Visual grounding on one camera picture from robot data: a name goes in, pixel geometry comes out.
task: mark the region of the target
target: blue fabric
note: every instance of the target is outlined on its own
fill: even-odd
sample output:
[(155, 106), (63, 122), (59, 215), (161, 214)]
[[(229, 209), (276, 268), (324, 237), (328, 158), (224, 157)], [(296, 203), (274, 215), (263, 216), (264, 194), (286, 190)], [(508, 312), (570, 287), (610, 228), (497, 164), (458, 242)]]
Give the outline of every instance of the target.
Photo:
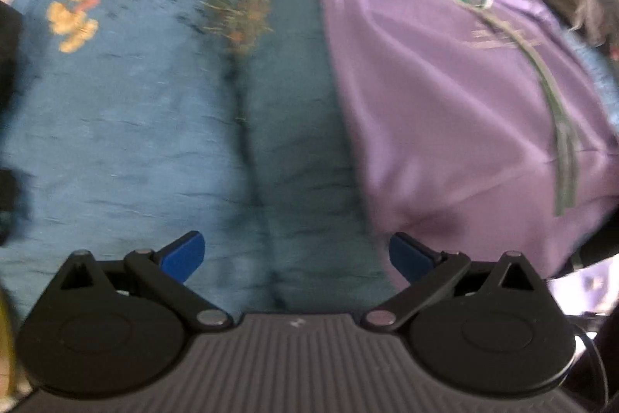
[(202, 231), (188, 285), (234, 314), (270, 310), (265, 229), (241, 155), (227, 43), (202, 0), (101, 0), (74, 53), (50, 33), (58, 0), (25, 15), (23, 97), (0, 145), (27, 201), (0, 248), (0, 279), (24, 316), (74, 249), (119, 259)]
[(188, 285), (242, 311), (352, 311), (390, 294), (366, 231), (319, 0), (100, 0), (59, 51), (24, 13), (23, 97), (0, 159), (27, 213), (0, 249), (21, 315), (74, 249), (117, 259), (189, 230)]
[(268, 0), (267, 11), (238, 60), (278, 308), (363, 311), (394, 291), (366, 229), (320, 0)]

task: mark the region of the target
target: purple fabric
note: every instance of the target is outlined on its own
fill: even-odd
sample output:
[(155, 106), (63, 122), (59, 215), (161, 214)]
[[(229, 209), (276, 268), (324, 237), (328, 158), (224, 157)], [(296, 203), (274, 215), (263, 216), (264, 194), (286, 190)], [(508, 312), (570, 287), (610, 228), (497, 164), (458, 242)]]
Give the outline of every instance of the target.
[(619, 148), (593, 84), (540, 0), (491, 12), (558, 81), (580, 146), (577, 206), (554, 216), (553, 121), (539, 76), (502, 34), (452, 0), (323, 0), (358, 174), (379, 240), (555, 273), (619, 202)]

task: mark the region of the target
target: purple shirt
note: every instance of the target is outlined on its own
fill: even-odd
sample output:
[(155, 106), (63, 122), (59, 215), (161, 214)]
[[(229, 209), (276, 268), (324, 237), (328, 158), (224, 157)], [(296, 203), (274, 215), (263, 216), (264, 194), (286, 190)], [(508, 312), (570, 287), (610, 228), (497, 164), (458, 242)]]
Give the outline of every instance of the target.
[(619, 148), (592, 81), (540, 0), (495, 0), (558, 82), (580, 145), (577, 203), (554, 215), (553, 119), (527, 57), (452, 0), (323, 0), (374, 230), (543, 276), (619, 203)]

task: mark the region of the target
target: black fabric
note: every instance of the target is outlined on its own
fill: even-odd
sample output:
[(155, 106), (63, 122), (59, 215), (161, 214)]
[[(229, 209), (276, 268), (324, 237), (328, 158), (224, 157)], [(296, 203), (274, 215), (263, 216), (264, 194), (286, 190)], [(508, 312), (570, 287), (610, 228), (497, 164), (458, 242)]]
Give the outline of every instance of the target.
[(571, 257), (554, 277), (564, 277), (617, 254), (619, 254), (619, 210), (615, 210), (604, 225), (581, 246), (577, 256)]
[[(0, 118), (10, 103), (15, 87), (15, 60), (20, 31), (21, 15), (0, 2)], [(17, 181), (10, 171), (0, 168), (0, 245), (13, 228), (16, 202)]]

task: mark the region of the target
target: blue patterned cloth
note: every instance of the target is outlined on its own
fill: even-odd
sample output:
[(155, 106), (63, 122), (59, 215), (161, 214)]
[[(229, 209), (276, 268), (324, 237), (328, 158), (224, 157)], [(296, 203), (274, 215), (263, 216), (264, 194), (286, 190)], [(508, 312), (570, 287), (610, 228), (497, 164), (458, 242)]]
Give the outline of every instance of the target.
[[(392, 293), (319, 0), (14, 5), (23, 96), (0, 159), (27, 205), (0, 280), (22, 316), (74, 249), (116, 259), (189, 230), (203, 232), (207, 260), (188, 285), (235, 315), (358, 313)], [(72, 15), (84, 6), (97, 28), (75, 42), (94, 25)]]

